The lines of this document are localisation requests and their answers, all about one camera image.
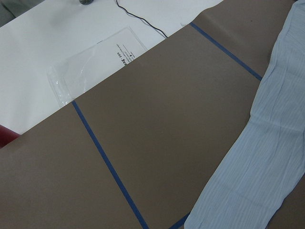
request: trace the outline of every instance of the light blue cloth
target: light blue cloth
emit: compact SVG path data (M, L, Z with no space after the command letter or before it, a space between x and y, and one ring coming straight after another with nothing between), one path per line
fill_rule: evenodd
M264 229L305 172L305 0L293 4L251 118L185 229Z

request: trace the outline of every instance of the blue tape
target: blue tape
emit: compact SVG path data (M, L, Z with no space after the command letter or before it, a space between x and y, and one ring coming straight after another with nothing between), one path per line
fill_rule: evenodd
M242 62L237 56L235 56L233 53L231 53L229 50L227 50L225 47L223 47L220 43L218 43L216 40L214 40L209 34L207 34L205 31L200 29L196 24L193 22L190 23L190 26L192 26L194 29L196 29L201 35L203 35L205 38L207 38L210 42L212 42L214 45L216 45L221 51L223 51L225 54L227 54L229 57L231 57L233 60L235 60L239 65L241 65L243 68L245 68L249 73L251 73L256 79L262 80L262 77L256 73L252 68L250 68L248 65L246 65L244 62Z
M88 134L90 135L92 141L94 142L96 148L98 149L98 151L100 152L106 166L108 167L109 171L111 172L115 182L118 184L121 192L123 193L124 197L126 198L129 206L132 208L135 216L137 217L139 223L141 224L143 229L149 229L148 225L146 224L144 218L142 217L141 213L139 212L137 206L135 205L135 203L133 202L131 196L129 195L127 189L125 188L124 184L122 183L119 175L117 174L117 172L115 171L114 167L112 166L110 160L108 159L106 153L104 152L101 144L99 143L99 141L97 140L95 134L93 133L92 129L90 128L87 120L85 119L84 115L82 114L80 108L78 107L78 105L76 104L75 101L72 101L72 104L78 114L78 116L80 117L82 123L84 124L86 130L88 131Z
M190 212L187 213L185 216L183 216L178 222L176 222L174 225L172 225L169 229L178 229L182 227L182 225L185 223L186 219L190 215Z

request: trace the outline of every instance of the dark round object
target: dark round object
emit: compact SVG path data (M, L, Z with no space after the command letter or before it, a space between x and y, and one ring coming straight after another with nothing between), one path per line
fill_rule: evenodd
M83 5L89 5L90 3L92 3L94 0L80 0L80 3Z

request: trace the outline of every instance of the white table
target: white table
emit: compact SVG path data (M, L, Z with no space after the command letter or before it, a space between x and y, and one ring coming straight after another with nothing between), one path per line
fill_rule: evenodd
M168 36L201 11L222 0L120 0ZM60 107L46 71L56 61L79 53L130 26L148 48L164 38L128 16L115 0L46 0L0 28L0 125L19 134Z

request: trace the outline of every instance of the black cable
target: black cable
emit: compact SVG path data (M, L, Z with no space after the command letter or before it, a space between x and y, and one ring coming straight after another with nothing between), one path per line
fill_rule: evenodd
M164 35L164 37L167 38L166 34L165 34L162 30L160 30L160 29L154 27L153 25L151 25L146 19L141 18L141 17L139 17L139 16L137 16L137 15L134 15L133 13L129 13L123 6L120 6L120 5L119 5L118 0L116 0L116 4L118 5L118 7L120 7L120 8L123 9L123 10L125 10L125 12L126 12L127 14L132 15L132 16L138 18L138 19L141 19L141 20L145 21L147 24L149 24L149 25L150 25L151 27L153 27L155 30L160 31L160 32Z
M2 1L0 1L0 3L1 3L1 5L4 7L4 9L6 9L13 17L14 17L14 19L16 18L16 16L13 14L13 12L12 11L10 11L10 9L9 8L7 8L7 6L6 5L4 5L4 3L2 2Z

